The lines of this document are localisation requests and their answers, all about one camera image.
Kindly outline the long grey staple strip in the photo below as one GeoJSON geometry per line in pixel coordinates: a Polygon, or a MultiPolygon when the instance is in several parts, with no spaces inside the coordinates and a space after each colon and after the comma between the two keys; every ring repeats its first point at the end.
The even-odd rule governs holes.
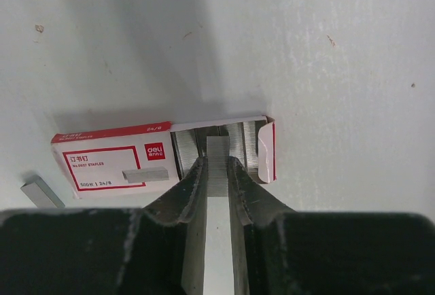
{"type": "Polygon", "coordinates": [[[229,137],[207,137],[208,197],[228,196],[229,137]]]}

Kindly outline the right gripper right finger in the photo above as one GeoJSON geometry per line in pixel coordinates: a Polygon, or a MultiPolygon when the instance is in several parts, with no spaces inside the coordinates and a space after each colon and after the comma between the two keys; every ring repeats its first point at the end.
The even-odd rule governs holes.
{"type": "Polygon", "coordinates": [[[433,294],[434,223],[416,213],[297,212],[228,160],[236,294],[433,294]]]}

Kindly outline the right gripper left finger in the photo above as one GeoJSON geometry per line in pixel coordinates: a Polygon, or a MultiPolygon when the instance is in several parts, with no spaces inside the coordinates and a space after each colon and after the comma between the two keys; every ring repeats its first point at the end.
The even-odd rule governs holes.
{"type": "Polygon", "coordinates": [[[1,213],[2,294],[202,294],[207,159],[143,208],[1,213]]]}

